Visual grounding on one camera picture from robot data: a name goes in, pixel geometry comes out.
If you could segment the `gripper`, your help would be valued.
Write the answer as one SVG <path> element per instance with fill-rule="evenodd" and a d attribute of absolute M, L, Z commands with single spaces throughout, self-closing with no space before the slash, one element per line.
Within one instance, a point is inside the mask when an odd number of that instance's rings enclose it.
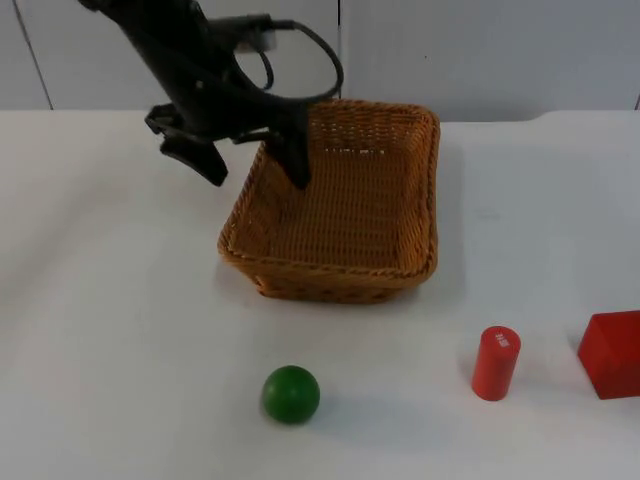
<path fill-rule="evenodd" d="M 145 122 L 162 134 L 163 155 L 220 187 L 227 165 L 215 142 L 266 141 L 266 150 L 298 190 L 311 181 L 308 99 L 267 93 L 242 73 L 226 78 L 207 72 L 162 69 L 154 74 L 170 101 L 152 107 Z"/>

